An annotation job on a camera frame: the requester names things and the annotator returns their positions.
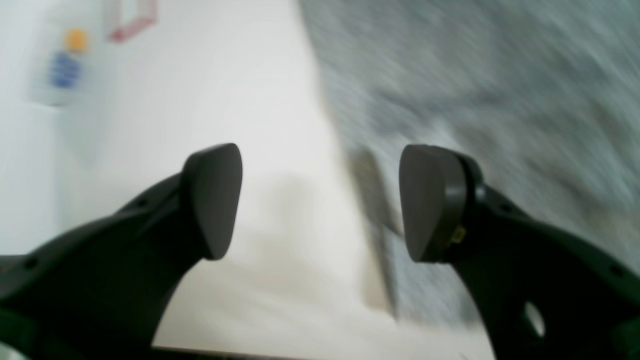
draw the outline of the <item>small yellow label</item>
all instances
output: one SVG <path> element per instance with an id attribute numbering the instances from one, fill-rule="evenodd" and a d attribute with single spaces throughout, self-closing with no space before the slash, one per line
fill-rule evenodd
<path id="1" fill-rule="evenodd" d="M 81 53 L 87 48 L 86 31 L 82 29 L 69 29 L 65 39 L 67 49 L 76 53 Z"/>
<path id="2" fill-rule="evenodd" d="M 451 242 L 459 244 L 465 239 L 465 235 L 467 235 L 467 230 L 462 226 L 458 226 L 453 232 L 453 236 L 451 236 Z"/>

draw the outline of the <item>rounded rubber tip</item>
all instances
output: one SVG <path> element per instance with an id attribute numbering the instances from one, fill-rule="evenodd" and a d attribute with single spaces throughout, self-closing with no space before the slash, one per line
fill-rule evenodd
<path id="1" fill-rule="evenodd" d="M 456 241 L 467 201 L 467 182 L 456 154 L 428 145 L 407 145 L 400 159 L 404 237 L 414 261 L 444 260 Z"/>
<path id="2" fill-rule="evenodd" d="M 183 210 L 206 242 L 207 259 L 221 259 L 231 244 L 242 184 L 242 158 L 235 144 L 192 154 L 180 184 Z"/>

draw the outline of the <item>blue label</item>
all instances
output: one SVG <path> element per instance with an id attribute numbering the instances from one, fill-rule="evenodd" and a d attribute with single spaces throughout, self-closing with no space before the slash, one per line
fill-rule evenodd
<path id="1" fill-rule="evenodd" d="M 51 84 L 58 88 L 72 88 L 80 77 L 80 63 L 65 51 L 53 58 L 51 66 Z"/>

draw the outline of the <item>gray floor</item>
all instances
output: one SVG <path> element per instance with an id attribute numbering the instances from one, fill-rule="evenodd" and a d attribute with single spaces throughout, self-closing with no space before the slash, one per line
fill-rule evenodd
<path id="1" fill-rule="evenodd" d="M 475 157 L 486 182 L 531 215 L 640 272 L 640 3 L 301 8 L 401 318 L 477 320 L 453 271 L 414 265 L 402 244 L 397 170 L 408 143 Z"/>

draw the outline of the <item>screw hole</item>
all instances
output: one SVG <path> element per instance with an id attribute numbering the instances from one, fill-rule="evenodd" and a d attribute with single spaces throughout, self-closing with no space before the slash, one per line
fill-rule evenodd
<path id="1" fill-rule="evenodd" d="M 505 213 L 510 213 L 513 211 L 513 208 L 509 204 L 502 204 L 500 205 L 500 210 L 504 211 Z"/>
<path id="2" fill-rule="evenodd" d="M 24 268 L 27 269 L 27 270 L 34 269 L 36 266 L 38 266 L 38 259 L 37 258 L 31 258 L 31 259 L 27 260 L 26 263 L 24 263 Z"/>
<path id="3" fill-rule="evenodd" d="M 533 330 L 539 338 L 544 338 L 546 333 L 545 319 L 542 317 L 540 310 L 531 302 L 524 304 L 524 315 Z"/>
<path id="4" fill-rule="evenodd" d="M 623 275 L 625 275 L 625 272 L 618 265 L 611 265 L 611 267 L 609 267 L 609 270 L 611 270 L 611 273 L 617 277 L 622 277 Z"/>

